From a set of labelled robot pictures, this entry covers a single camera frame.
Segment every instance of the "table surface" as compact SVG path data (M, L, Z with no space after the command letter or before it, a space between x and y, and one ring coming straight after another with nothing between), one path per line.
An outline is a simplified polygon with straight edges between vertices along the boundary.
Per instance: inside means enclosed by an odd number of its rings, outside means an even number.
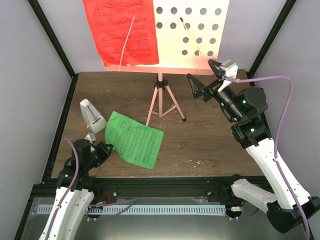
M156 81L154 73L138 72L81 72L75 87L71 106L52 172L56 178L65 161L71 156L71 148L65 137L82 139L89 132L80 110L80 102L88 99L100 113L109 119L116 111L145 124ZM231 123L224 117L214 100L204 102L193 99L185 75L164 74L187 121L182 121L177 111L166 116L152 115L149 126L164 131L164 138L154 169L142 168L123 161L116 151L90 175L96 177L182 177L228 176L233 174L262 175L256 162L236 142L230 129ZM239 70L238 78L246 78ZM214 76L200 76L204 84L215 80ZM233 83L235 92L248 87L247 83ZM163 94L163 112L171 108L169 94ZM105 131L95 134L97 143L104 140Z

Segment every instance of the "black frame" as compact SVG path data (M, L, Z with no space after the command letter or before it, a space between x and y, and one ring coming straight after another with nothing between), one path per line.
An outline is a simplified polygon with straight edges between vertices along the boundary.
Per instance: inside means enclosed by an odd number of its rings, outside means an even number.
M270 46L280 31L283 23L289 15L297 0L287 0L277 17L270 33L262 45L257 57L255 58L249 72L248 78L253 78L258 67L262 63ZM62 138L62 133L67 121L69 108L76 88L78 73L73 70L67 55L59 43L53 29L50 26L45 13L43 12L38 0L28 0L36 17L46 32L54 49L59 55L63 65L70 75L71 83L63 106L58 127L54 136L53 144L49 153L41 184L35 184L32 188L29 200L26 204L24 214L18 227L15 240L20 240L28 219L29 211L34 198L54 198L57 188L57 179L52 178L54 163L57 157L58 148ZM252 184L257 184L263 189L272 192L269 182L264 176L245 176ZM141 198L141 197L189 197L189 198L208 198L209 202L220 202L224 205L238 205L242 200L233 196L229 192L228 176L216 177L151 177L151 178L100 178L104 190L117 192L119 198Z

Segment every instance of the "white wall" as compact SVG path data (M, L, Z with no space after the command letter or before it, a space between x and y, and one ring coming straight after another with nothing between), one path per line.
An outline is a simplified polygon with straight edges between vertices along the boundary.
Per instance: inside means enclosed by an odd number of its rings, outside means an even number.
M320 196L320 1L297 1L257 77L288 75L294 93L279 139L279 152L298 181L313 196ZM269 109L266 116L275 133L288 94L286 81L263 82ZM320 212L310 219L320 239Z
M71 78L28 1L0 0L0 236L41 180Z
M83 2L39 0L39 3L74 71L105 71L90 32ZM248 71L284 4L285 0L230 0L219 61L232 59Z

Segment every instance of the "gray floor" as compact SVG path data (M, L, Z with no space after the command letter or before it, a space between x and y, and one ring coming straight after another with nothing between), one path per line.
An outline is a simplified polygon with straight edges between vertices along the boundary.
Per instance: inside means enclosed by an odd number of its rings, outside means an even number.
M51 198L41 198L37 203L52 203ZM49 215L34 215L32 207L23 240L38 239ZM246 204L243 216L256 209ZM123 215L101 222L87 222L83 218L75 236L76 240L294 240L292 232L281 234L260 212L254 218L229 221L224 216L183 215Z

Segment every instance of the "tripod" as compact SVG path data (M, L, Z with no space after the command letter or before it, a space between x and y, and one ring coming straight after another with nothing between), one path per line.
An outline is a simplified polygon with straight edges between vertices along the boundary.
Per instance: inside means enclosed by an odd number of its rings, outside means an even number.
M165 89L167 89L168 93L170 94L170 97L174 103L174 106L172 106L168 111L166 111L165 113L163 113L163 91L165 91ZM155 105L155 101L157 98L157 93L158 93L158 102L159 102L159 112L155 112L152 111ZM156 114L159 117L163 117L164 115L170 113L173 109L177 109L182 117L183 121L186 121L186 117L184 116L184 114L182 113L179 104L174 96L174 94L172 93L168 81L163 79L163 74L162 73L158 73L158 76L156 77L156 82L154 84L154 92L153 92L153 97L152 97L152 101L151 101L151 105L150 105L150 109L149 109L149 113L148 113L148 118L146 119L146 123L145 125L148 126L149 122L150 122L150 118L151 118L151 114Z

